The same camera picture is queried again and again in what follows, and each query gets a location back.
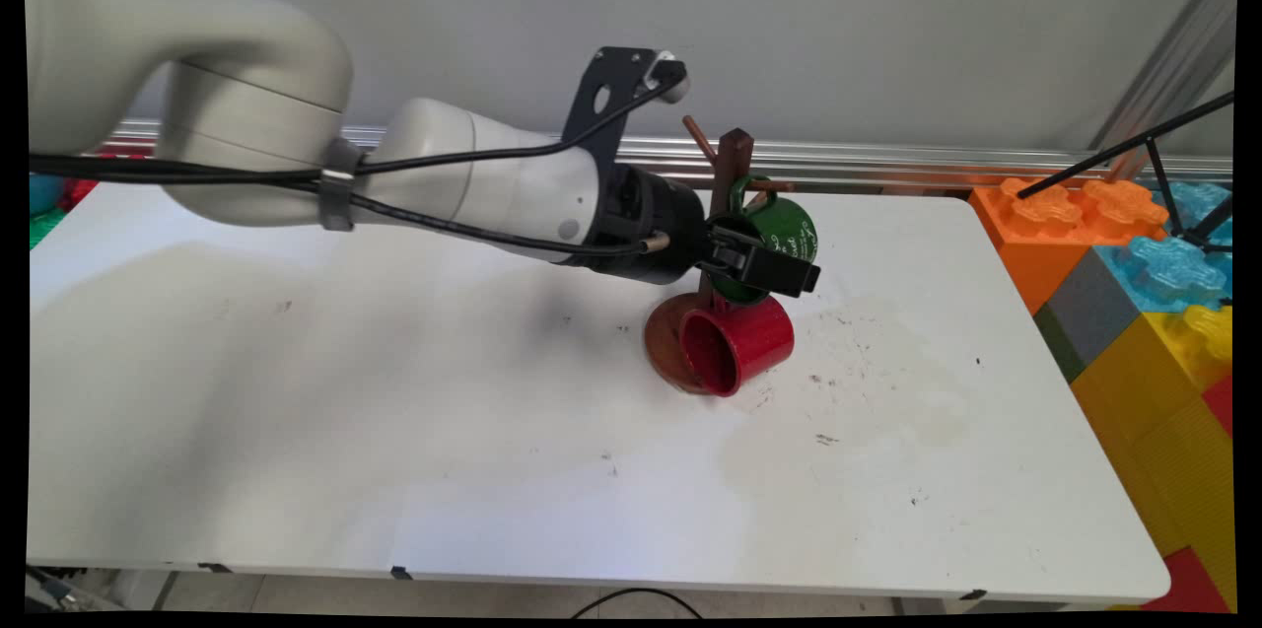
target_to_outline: red lego block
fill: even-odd
[[[1228,376],[1222,381],[1213,385],[1210,388],[1205,390],[1203,395],[1205,400],[1205,406],[1209,411],[1222,422],[1223,429],[1227,430],[1227,435],[1232,435],[1232,376]]]
[[[1170,593],[1143,604],[1143,610],[1230,613],[1191,547],[1167,556],[1166,569],[1170,571]]]

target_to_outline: gray lego block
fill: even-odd
[[[1135,300],[1100,260],[1102,251],[1108,250],[1089,247],[1047,300],[1083,368],[1140,317]]]

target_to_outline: blue lego block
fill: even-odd
[[[1179,221],[1184,224],[1184,228],[1193,228],[1200,219],[1204,219],[1214,207],[1223,204],[1224,198],[1230,197],[1230,192],[1224,188],[1219,188],[1218,184],[1189,184],[1189,183],[1171,183],[1170,195],[1175,201],[1175,206],[1179,211]],[[1166,209],[1170,206],[1160,193],[1153,197],[1157,204],[1162,204]],[[1169,232],[1170,219],[1166,219],[1165,227]],[[1209,233],[1209,242],[1212,245],[1219,246],[1232,246],[1232,218],[1227,218],[1223,223],[1219,223],[1218,228],[1214,228]]]
[[[1227,238],[1227,242],[1223,246],[1232,246],[1232,238]],[[1213,265],[1214,269],[1218,269],[1218,271],[1227,277],[1227,282],[1223,285],[1223,291],[1225,291],[1227,296],[1232,296],[1232,255],[1212,253],[1205,256],[1205,264]]]
[[[1180,314],[1188,305],[1218,309],[1227,274],[1206,264],[1199,247],[1169,237],[1133,237],[1127,246],[1092,246],[1141,313]]]

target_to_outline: cable clip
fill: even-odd
[[[351,193],[355,192],[355,170],[363,160],[363,151],[355,142],[338,137],[324,151],[324,169],[321,169],[319,188],[316,189],[321,227],[329,232],[350,232]]]

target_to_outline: giant lego block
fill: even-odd
[[[1199,397],[1135,446],[1161,501],[1232,612],[1237,609],[1232,439]]]
[[[1222,204],[1227,197],[1230,197],[1230,192],[1227,192],[1224,188],[1219,188],[1218,184],[1171,183],[1170,195],[1175,201],[1175,206],[1179,211],[1179,219],[1184,227],[1193,228],[1196,223],[1200,223],[1200,221],[1204,219],[1205,216],[1214,209],[1214,207]],[[1155,198],[1161,201],[1162,206],[1169,207],[1167,202],[1164,201],[1164,197],[1157,195]],[[1218,228],[1214,228],[1213,232],[1209,233],[1209,242],[1212,242],[1212,245],[1232,246],[1232,219],[1234,218],[1227,218],[1227,221],[1219,223]],[[1165,228],[1169,232],[1169,219],[1165,223]],[[1227,276],[1227,285],[1224,286],[1224,290],[1227,291],[1227,296],[1232,296],[1232,255],[1218,251],[1218,253],[1205,256],[1205,264],[1222,270],[1224,276]]]
[[[1030,314],[1042,308],[1088,247],[1165,237],[1166,211],[1136,183],[1089,180],[1080,192],[1056,184],[1017,198],[1029,184],[1032,180],[1005,179],[1000,188],[974,188],[969,204]]]
[[[1092,246],[1047,300],[1084,366],[1143,313],[1218,309],[1225,276],[1204,251],[1182,241],[1132,237],[1127,246]]]
[[[1113,472],[1117,472],[1117,478],[1131,498],[1140,521],[1143,522],[1143,528],[1148,530],[1148,537],[1152,538],[1157,552],[1166,556],[1186,546],[1188,538],[1175,523],[1157,487],[1135,458],[1132,444],[1122,434],[1117,416],[1104,397],[1107,390],[1098,385],[1089,371],[1080,373],[1071,382],[1070,390],[1082,406],[1087,421],[1090,422],[1092,431],[1095,431],[1095,438],[1112,463]]]
[[[1227,603],[1191,547],[1166,557],[1170,591],[1143,604],[1143,610],[1177,610],[1184,613],[1228,613]]]
[[[1145,313],[1162,344],[1200,391],[1232,372],[1232,305],[1213,310],[1189,305],[1182,314]]]
[[[1219,188],[1218,184],[1210,183],[1171,183],[1170,195],[1175,201],[1175,207],[1179,213],[1179,221],[1185,228],[1193,228],[1196,223],[1208,216],[1214,207],[1223,204],[1227,197],[1232,193],[1227,192],[1224,188]],[[1165,201],[1162,195],[1155,195],[1155,201],[1169,209],[1170,202]],[[1170,221],[1166,221],[1165,228],[1170,230]],[[1230,241],[1232,237],[1232,218],[1227,218],[1223,223],[1218,224],[1209,233],[1212,242]]]
[[[1087,377],[1090,387],[1098,390],[1128,444],[1137,443],[1190,400],[1199,398],[1212,385],[1204,380],[1214,371],[1230,369],[1230,305],[1217,313],[1200,305],[1189,310],[1193,323],[1181,319],[1186,313],[1184,317],[1140,314],[1078,376]],[[1203,318],[1217,322],[1205,323]]]
[[[1217,382],[1201,395],[1209,412],[1222,422],[1227,435],[1232,435],[1232,377],[1227,376],[1222,382]]]
[[[1039,328],[1042,340],[1046,342],[1047,349],[1051,351],[1051,358],[1056,361],[1056,367],[1060,368],[1065,382],[1076,380],[1079,373],[1083,372],[1083,359],[1078,358],[1078,353],[1069,344],[1069,337],[1060,328],[1060,322],[1053,310],[1042,305],[1039,313],[1035,314],[1034,323]]]

